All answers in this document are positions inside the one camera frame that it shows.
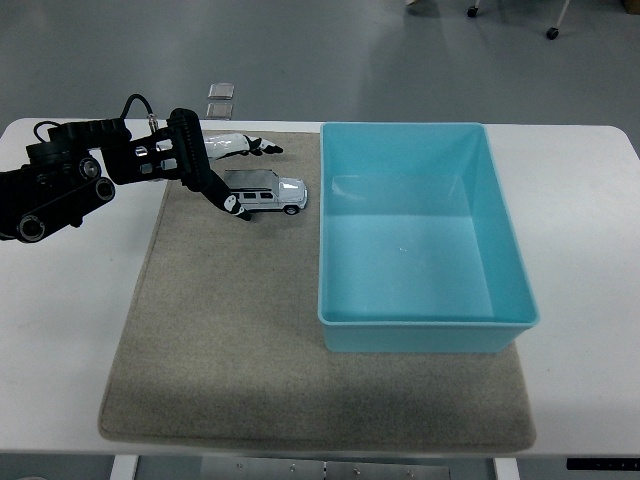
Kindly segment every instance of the chair wheel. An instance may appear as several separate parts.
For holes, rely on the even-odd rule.
[[[547,30],[547,38],[549,40],[555,40],[558,37],[559,33],[560,32],[558,31],[557,28],[551,27],[549,30]]]

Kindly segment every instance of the robotic arm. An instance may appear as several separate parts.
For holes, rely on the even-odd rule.
[[[125,118],[135,99],[147,107],[151,134],[131,140]],[[48,142],[38,135],[38,128],[45,124],[53,125]],[[209,157],[282,152],[270,142],[241,134],[212,137],[205,145],[197,115],[186,109],[171,112],[167,126],[158,128],[148,102],[137,94],[129,98],[118,118],[41,122],[34,134],[40,143],[27,147],[30,163],[0,172],[1,240],[34,243],[67,225],[79,227],[85,215],[114,198],[114,182],[180,180],[220,210],[250,220],[250,213],[211,170]],[[101,150],[111,180],[102,176],[100,164],[89,153],[95,148]]]

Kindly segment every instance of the cable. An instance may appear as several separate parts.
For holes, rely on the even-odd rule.
[[[44,122],[38,122],[35,124],[35,126],[33,127],[33,134],[36,136],[38,140],[40,140],[42,143],[45,143],[46,140],[42,138],[40,135],[38,135],[38,129],[43,125],[53,125],[54,127],[59,127],[60,124],[57,122],[52,122],[51,120],[45,120]]]
[[[153,115],[153,110],[151,110],[151,105],[149,104],[147,99],[144,98],[139,93],[134,93],[127,99],[127,103],[125,103],[124,105],[124,109],[120,114],[120,118],[126,118],[126,116],[129,114],[129,109],[131,108],[131,104],[133,103],[134,100],[140,100],[142,103],[144,103],[144,106],[147,109],[147,114]]]

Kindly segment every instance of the white toy car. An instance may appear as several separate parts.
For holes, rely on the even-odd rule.
[[[250,212],[283,211],[295,215],[307,206],[304,182],[279,177],[273,170],[226,170],[224,182]]]

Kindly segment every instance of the toy car wheel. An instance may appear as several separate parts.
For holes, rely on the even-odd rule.
[[[284,207],[284,213],[286,213],[287,215],[295,215],[299,211],[300,209],[295,205],[287,205],[286,207]]]

